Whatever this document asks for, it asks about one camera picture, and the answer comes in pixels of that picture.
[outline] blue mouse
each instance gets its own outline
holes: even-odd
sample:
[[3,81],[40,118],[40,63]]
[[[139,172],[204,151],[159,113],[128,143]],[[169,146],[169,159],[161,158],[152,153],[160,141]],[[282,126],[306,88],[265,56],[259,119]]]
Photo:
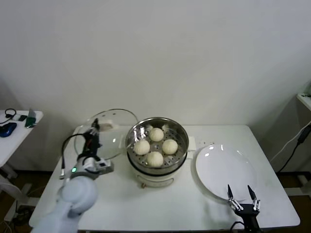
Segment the blue mouse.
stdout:
[[8,137],[16,128],[17,124],[14,122],[7,123],[3,126],[0,126],[0,137]]

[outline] white table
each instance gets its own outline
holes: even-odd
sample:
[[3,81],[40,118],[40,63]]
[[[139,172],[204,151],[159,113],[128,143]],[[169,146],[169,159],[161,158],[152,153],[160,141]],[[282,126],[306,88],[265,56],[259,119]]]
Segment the white table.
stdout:
[[[196,147],[211,143],[238,148],[259,174],[257,198],[261,199],[258,222],[262,228],[299,225],[300,219],[266,156],[247,126],[184,126]],[[68,166],[76,154],[71,140],[65,151]],[[115,171],[95,182],[99,197],[84,213],[80,230],[94,231],[216,231],[229,229],[237,217],[226,203],[213,197],[197,178],[194,162],[187,160],[178,178],[167,187],[141,189],[125,154],[113,159]],[[58,163],[30,219],[35,226],[55,206],[60,181]]]
[[[29,111],[17,111],[17,114],[20,115],[28,115]],[[43,117],[43,113],[40,111],[35,111],[36,113],[36,123],[38,123],[41,118]],[[3,122],[7,120],[5,118],[4,111],[0,111],[0,122]],[[6,162],[9,160],[9,158],[12,156],[12,154],[15,152],[15,150],[20,146],[20,144],[24,141],[24,139],[27,137],[27,135],[33,130],[33,128],[27,129],[25,128],[25,122],[24,121],[13,121],[9,120],[8,122],[5,122],[1,125],[7,124],[9,122],[15,122],[17,123],[17,127],[14,129],[12,134],[9,137],[0,137],[0,167],[3,171],[5,171],[8,174],[8,178],[16,178],[17,174],[13,171],[13,169],[6,164]],[[20,205],[31,205],[35,206],[38,200],[35,200],[33,198],[28,198],[26,196],[26,193],[29,191],[31,184],[25,184],[25,186],[22,188],[22,190],[18,190],[11,186],[12,184],[3,176],[0,175],[0,188],[8,193],[10,196],[12,196],[14,199],[17,199]],[[12,205],[11,209],[9,210],[8,214],[5,216],[4,220],[11,221],[13,215],[15,212],[15,202]]]

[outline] cable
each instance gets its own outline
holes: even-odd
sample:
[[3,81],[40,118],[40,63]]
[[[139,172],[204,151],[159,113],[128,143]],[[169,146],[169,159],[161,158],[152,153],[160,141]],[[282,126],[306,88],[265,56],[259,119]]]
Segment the cable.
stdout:
[[292,155],[290,156],[290,158],[286,161],[286,163],[283,165],[283,167],[277,172],[277,173],[280,173],[281,172],[281,170],[283,170],[284,169],[284,167],[288,164],[288,162],[290,161],[290,159],[293,157],[293,155],[295,154],[295,151],[296,151],[296,149],[297,149],[297,147],[300,145],[300,143],[297,143],[296,144],[296,146],[295,146],[295,148],[294,148],[294,150],[293,150],[293,152],[292,152]]
[[16,110],[14,109],[14,108],[8,108],[8,109],[5,109],[5,111],[4,111],[4,113],[5,113],[5,116],[7,115],[7,111],[13,111],[14,112],[14,114],[12,115],[11,114],[11,116],[7,119],[7,120],[5,120],[5,121],[3,121],[3,122],[0,122],[0,124],[3,124],[3,123],[6,123],[6,122],[8,122],[9,120],[11,120],[15,115],[16,115]]
[[42,189],[42,188],[45,188],[45,187],[46,187],[46,185],[45,186],[41,186],[39,188],[36,188],[36,189],[32,190],[31,192],[27,193],[27,195],[30,195],[30,194],[34,193],[35,191],[38,191],[39,189]]
[[291,140],[289,140],[287,143],[285,143],[285,145],[283,146],[283,148],[282,148],[275,156],[273,156],[273,158],[272,158],[271,160],[269,160],[269,162],[272,162],[272,161],[285,149],[285,147],[286,147],[290,142],[292,142],[295,138],[297,138],[297,136],[300,135],[300,133],[301,133],[306,127],[308,127],[310,124],[311,124],[311,121],[310,121],[308,124],[306,124],[306,125],[295,135],[295,137],[293,137]]
[[66,138],[64,140],[63,145],[62,145],[62,167],[61,167],[62,169],[65,169],[65,157],[64,157],[65,145],[71,138],[79,136],[79,135],[83,135],[83,134],[82,133],[76,133],[76,134],[69,136],[68,138]]
[[244,226],[244,223],[242,223],[242,222],[240,222],[240,221],[236,221],[236,222],[234,222],[234,223],[232,224],[232,226],[230,227],[230,232],[233,232],[232,229],[233,229],[234,226],[235,226],[236,224],[238,224],[238,223],[240,223],[240,224],[242,224],[242,225]]
[[23,194],[22,191],[21,191],[18,187],[16,187],[15,185],[13,185],[13,184],[10,184],[10,183],[0,183],[0,185],[7,185],[7,186],[14,187],[14,188],[17,189],[21,194]]
[[11,229],[10,225],[7,224],[4,220],[2,222],[0,222],[0,224],[3,224],[3,223],[6,225],[6,228],[4,229],[3,233],[6,233],[6,231],[8,229],[10,229],[10,233],[12,233],[12,229]]

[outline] power cord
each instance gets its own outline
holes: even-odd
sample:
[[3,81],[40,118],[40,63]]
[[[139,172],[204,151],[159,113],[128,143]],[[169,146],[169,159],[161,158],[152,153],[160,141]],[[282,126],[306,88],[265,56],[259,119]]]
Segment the power cord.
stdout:
[[3,230],[2,233],[6,233],[6,231],[7,231],[8,229],[10,230],[10,233],[12,233],[12,229],[11,229],[11,227],[10,227],[10,224],[7,224],[7,223],[3,220],[2,222],[0,222],[0,225],[3,224],[3,223],[6,225],[6,228]]
[[292,142],[295,138],[297,138],[298,135],[300,135],[300,133],[301,133],[306,127],[308,127],[310,124],[311,124],[311,121],[309,121],[308,124],[306,124],[304,127],[302,127],[301,130],[299,130],[299,132],[298,132],[291,140],[289,140],[287,143],[285,143],[285,145],[282,147],[282,149],[281,149],[275,156],[273,156],[272,159],[269,160],[269,162],[272,162],[272,161],[285,149],[285,147],[286,147],[290,142]]
[[283,167],[282,167],[277,173],[280,173],[280,172],[285,168],[285,166],[288,164],[288,162],[291,160],[291,158],[292,158],[293,155],[295,154],[295,151],[296,151],[296,149],[298,148],[298,146],[299,146],[300,144],[304,143],[304,141],[306,140],[306,138],[308,137],[308,135],[310,134],[310,132],[311,132],[311,125],[308,125],[308,126],[306,126],[306,127],[303,129],[301,135],[300,135],[299,138],[297,139],[297,144],[296,144],[296,146],[295,146],[295,148],[294,148],[294,150],[293,150],[291,156],[289,157],[289,159],[286,161],[286,163],[283,165]]
[[68,138],[66,138],[63,142],[63,145],[62,145],[62,167],[61,169],[62,170],[65,170],[65,157],[64,157],[64,150],[65,150],[65,146],[66,146],[66,143],[73,137],[76,137],[76,136],[82,136],[83,134],[82,133],[76,133],[76,134],[73,134],[71,136],[69,136]]
[[[36,189],[32,190],[31,192],[28,192],[27,195],[30,195],[31,193],[34,193],[34,192],[36,192],[36,191],[38,191],[44,187],[46,187],[46,185],[41,186],[39,188],[36,188]],[[34,211],[32,207],[24,206],[20,209],[17,209],[17,207],[18,207],[18,200],[16,200],[16,205],[15,205],[15,213],[17,214],[17,216],[14,217],[12,220],[14,231],[16,233],[18,233],[16,226],[19,227],[19,226],[24,226],[24,225],[28,224],[29,219],[30,219],[30,217]]]
[[236,224],[242,224],[243,226],[244,226],[244,223],[242,223],[242,222],[240,222],[240,221],[236,221],[236,222],[234,222],[233,224],[232,224],[232,226],[230,227],[230,232],[233,232],[233,228],[234,228],[234,226],[236,225]]
[[[8,111],[13,111],[14,113],[13,114],[8,114],[7,113]],[[7,120],[5,120],[3,122],[0,122],[0,124],[6,123],[9,120],[13,119],[13,117],[16,115],[16,110],[14,108],[8,108],[8,109],[5,109],[4,113],[5,113],[5,117],[7,117],[7,116],[9,116],[9,117],[8,117]]]

